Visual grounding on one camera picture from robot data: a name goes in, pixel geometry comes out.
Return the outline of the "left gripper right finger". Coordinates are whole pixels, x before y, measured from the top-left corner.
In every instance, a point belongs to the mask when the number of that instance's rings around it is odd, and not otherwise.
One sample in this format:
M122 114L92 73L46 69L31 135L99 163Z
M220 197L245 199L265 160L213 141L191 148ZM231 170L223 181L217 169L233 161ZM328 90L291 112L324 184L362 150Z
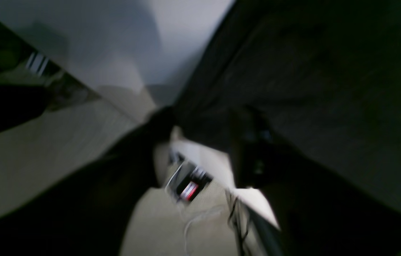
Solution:
M228 113L236 187L262 192L290 255L401 254L401 213L309 159L258 111L238 107Z

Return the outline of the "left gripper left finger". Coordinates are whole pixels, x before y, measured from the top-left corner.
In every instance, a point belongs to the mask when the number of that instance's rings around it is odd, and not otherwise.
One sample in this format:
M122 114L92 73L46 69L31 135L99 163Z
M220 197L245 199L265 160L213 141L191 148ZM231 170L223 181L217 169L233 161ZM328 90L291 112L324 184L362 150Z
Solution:
M162 186L155 148L176 124L165 107L101 157L0 218L0 256L117 256L139 199Z

